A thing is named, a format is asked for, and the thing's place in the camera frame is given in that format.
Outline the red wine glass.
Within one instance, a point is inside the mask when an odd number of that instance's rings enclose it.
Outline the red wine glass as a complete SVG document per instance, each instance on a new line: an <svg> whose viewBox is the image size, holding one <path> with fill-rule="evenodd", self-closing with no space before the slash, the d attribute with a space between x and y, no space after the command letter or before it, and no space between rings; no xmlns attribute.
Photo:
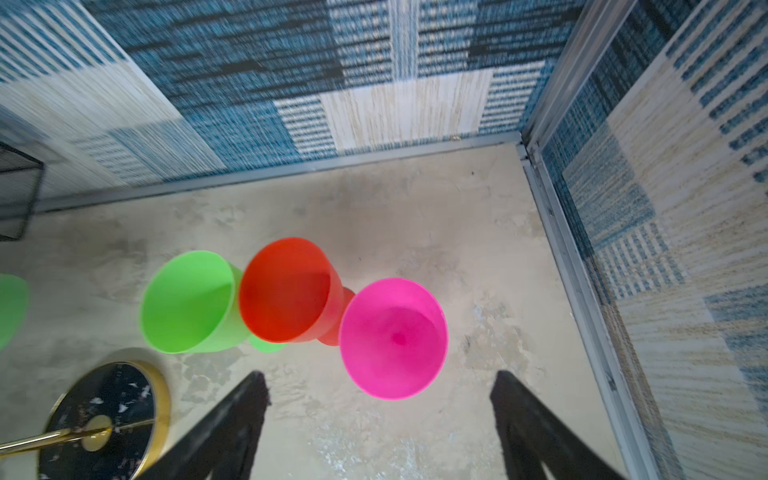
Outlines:
<svg viewBox="0 0 768 480"><path fill-rule="evenodd" d="M239 310L245 326L274 344L317 340L339 345L342 317L354 292L322 249L298 237L262 248L244 270Z"/></svg>

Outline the pink wine glass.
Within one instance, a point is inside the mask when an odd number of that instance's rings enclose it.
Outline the pink wine glass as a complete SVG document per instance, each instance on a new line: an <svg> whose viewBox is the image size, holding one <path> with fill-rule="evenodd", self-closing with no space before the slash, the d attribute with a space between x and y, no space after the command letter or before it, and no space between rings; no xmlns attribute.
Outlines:
<svg viewBox="0 0 768 480"><path fill-rule="evenodd" d="M344 312L339 348L350 379L366 394L399 401L427 389L448 354L446 315L436 297L405 278L375 281Z"/></svg>

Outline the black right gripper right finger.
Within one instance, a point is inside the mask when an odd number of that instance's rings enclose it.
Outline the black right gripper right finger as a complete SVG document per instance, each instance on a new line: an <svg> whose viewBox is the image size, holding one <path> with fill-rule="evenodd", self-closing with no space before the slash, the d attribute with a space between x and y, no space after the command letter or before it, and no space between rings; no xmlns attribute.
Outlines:
<svg viewBox="0 0 768 480"><path fill-rule="evenodd" d="M490 401L509 479L621 477L511 372L497 372Z"/></svg>

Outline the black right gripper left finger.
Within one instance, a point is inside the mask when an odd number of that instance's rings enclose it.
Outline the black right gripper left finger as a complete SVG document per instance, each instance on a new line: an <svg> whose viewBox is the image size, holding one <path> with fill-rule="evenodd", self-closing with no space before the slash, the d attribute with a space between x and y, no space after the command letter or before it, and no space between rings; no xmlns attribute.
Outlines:
<svg viewBox="0 0 768 480"><path fill-rule="evenodd" d="M141 479L248 479L270 395L252 371Z"/></svg>

